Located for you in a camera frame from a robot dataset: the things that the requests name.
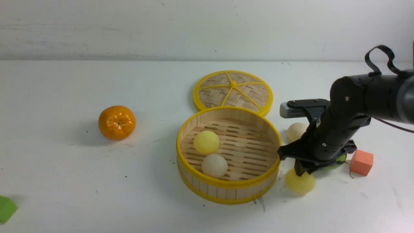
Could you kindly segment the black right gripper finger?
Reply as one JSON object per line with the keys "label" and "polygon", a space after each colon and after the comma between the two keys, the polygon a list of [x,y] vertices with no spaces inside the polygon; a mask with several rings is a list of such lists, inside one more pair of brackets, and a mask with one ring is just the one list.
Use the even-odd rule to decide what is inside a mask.
{"label": "black right gripper finger", "polygon": [[294,171],[297,176],[302,176],[305,174],[311,174],[311,162],[295,159],[294,162]]}

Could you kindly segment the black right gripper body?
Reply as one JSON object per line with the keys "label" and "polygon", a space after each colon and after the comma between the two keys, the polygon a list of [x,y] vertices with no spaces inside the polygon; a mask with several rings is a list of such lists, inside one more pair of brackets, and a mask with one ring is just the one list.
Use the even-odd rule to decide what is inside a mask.
{"label": "black right gripper body", "polygon": [[311,162],[312,171],[335,164],[338,157],[352,154],[357,149],[352,140],[361,128],[368,126],[371,118],[355,115],[352,118],[334,117],[329,110],[310,123],[303,136],[278,148],[280,160],[294,158]]}

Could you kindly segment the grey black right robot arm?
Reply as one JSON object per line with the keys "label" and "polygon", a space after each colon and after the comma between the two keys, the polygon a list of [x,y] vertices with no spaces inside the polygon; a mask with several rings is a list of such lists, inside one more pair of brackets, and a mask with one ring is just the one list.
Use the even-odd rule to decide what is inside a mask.
{"label": "grey black right robot arm", "polygon": [[338,163],[357,149],[353,135],[371,119],[392,126],[414,122],[413,71],[396,75],[346,76],[330,88],[330,100],[298,99],[280,105],[282,118],[306,117],[309,126],[294,142],[278,149],[280,160],[294,158],[298,176]]}

